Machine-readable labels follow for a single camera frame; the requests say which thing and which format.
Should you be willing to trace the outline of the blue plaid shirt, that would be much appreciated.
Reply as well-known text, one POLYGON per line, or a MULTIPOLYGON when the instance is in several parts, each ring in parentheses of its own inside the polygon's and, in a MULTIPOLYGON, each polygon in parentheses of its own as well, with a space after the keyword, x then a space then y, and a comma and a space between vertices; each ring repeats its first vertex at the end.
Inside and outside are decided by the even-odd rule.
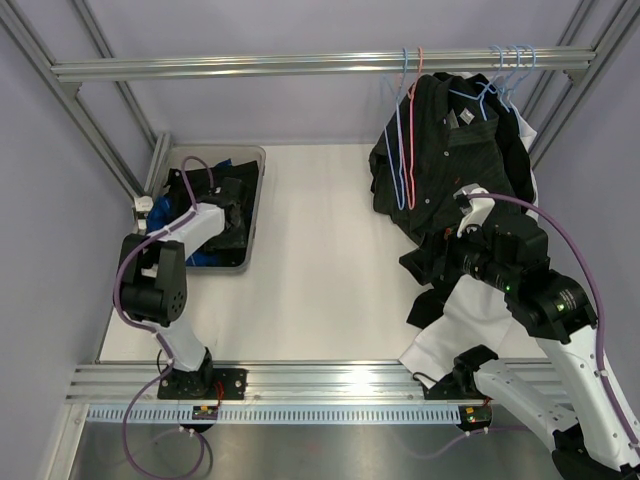
MULTIPOLYGON (((204 172, 203 168, 188 171, 188 176, 195 194, 199 194, 209 186, 209 175, 204 172)), ((165 187, 167 188, 166 193, 157 197, 148 215, 147 230, 149 233, 161 229, 180 216, 181 213, 178 209, 180 203, 186 203, 186 207, 190 206, 180 169, 169 171, 165 187)), ((229 256, 207 253, 204 249, 200 249, 186 260, 186 265, 189 267, 222 267, 229 262, 229 256)))

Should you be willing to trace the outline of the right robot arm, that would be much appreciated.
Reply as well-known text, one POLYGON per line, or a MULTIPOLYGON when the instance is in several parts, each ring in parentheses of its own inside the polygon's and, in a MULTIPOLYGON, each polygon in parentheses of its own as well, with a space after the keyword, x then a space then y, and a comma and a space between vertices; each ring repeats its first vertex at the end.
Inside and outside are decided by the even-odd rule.
POLYGON ((571 406, 564 408, 519 379, 485 345, 457 355, 435 385, 504 406, 550 451, 565 479, 636 479, 639 441, 629 407, 597 351, 599 318, 581 285, 551 269, 548 236, 528 216, 505 217, 426 244, 431 276, 464 275, 496 289, 508 311, 544 351, 571 406))

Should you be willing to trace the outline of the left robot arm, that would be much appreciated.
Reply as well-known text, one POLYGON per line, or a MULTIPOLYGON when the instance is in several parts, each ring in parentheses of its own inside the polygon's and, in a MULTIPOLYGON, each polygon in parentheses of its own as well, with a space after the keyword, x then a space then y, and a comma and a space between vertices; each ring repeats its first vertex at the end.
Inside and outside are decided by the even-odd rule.
POLYGON ((166 356, 158 374, 161 399, 222 398, 238 374, 217 370, 212 354, 186 319, 187 259, 213 239, 222 245, 244 245, 246 183, 238 178, 209 179, 197 194, 183 180, 188 208, 149 234, 132 233, 122 242, 113 287, 113 305, 128 326, 150 334, 166 356))

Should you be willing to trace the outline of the black shirt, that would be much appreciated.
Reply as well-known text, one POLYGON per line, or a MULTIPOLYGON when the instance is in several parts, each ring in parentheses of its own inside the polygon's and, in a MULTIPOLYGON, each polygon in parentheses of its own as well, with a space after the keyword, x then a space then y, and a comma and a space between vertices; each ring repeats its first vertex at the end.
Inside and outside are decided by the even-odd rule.
POLYGON ((165 243, 183 243, 189 266, 240 265, 249 250, 259 173, 256 161, 234 165, 229 160, 170 170, 148 229, 164 232, 165 243))

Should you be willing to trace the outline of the pink wire hanger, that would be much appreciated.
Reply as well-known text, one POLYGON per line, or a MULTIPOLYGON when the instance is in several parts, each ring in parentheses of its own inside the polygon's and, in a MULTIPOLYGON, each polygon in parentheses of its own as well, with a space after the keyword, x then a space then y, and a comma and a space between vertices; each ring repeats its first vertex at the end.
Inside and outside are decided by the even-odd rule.
POLYGON ((406 190, 406 208, 411 211, 416 206, 416 180, 415 180, 415 140, 414 140, 414 105, 415 95, 419 79, 423 73, 424 67, 424 49, 422 46, 417 47, 418 63, 416 70, 416 78, 407 89, 408 98, 408 150, 403 150, 403 168, 405 175, 406 190))

